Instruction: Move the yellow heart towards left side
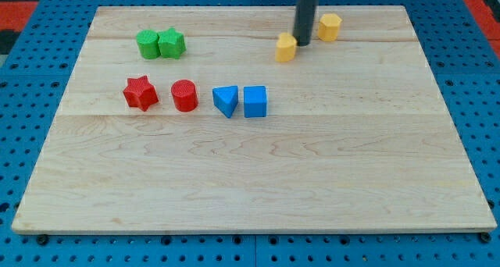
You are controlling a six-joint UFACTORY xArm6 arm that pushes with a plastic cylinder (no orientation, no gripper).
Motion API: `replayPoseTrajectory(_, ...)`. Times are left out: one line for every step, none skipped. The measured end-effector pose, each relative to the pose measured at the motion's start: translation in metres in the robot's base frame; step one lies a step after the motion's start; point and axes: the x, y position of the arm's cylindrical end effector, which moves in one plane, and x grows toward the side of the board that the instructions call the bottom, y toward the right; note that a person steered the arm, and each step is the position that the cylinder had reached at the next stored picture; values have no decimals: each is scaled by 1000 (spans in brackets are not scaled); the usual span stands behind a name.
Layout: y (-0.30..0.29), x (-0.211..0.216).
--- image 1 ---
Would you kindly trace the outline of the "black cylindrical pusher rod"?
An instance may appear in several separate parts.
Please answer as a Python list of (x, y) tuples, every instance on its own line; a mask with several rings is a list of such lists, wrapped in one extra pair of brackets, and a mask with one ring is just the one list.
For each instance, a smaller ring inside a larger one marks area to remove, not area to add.
[(306, 46), (310, 43), (316, 7), (319, 0), (296, 0), (293, 37), (297, 46)]

